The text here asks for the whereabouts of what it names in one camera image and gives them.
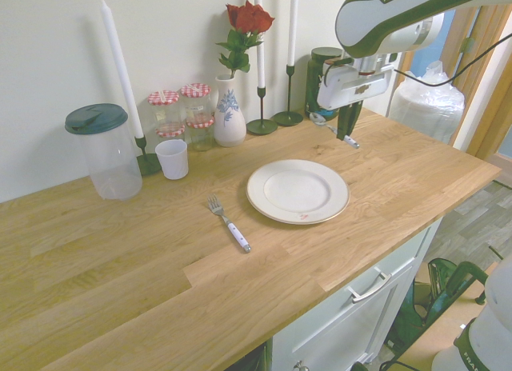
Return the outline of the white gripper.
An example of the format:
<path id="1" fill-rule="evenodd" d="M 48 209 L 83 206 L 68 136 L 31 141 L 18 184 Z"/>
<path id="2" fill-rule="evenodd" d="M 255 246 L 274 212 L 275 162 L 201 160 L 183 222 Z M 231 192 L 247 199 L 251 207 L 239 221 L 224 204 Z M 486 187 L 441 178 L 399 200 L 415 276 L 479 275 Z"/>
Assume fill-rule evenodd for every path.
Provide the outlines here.
<path id="1" fill-rule="evenodd" d="M 362 109 L 362 101 L 386 92 L 394 66 L 385 64 L 374 74 L 360 75 L 353 66 L 333 64 L 333 61 L 323 63 L 318 104 L 326 110 L 340 108 L 337 138 L 343 141 L 345 136 L 351 135 L 355 127 Z"/>

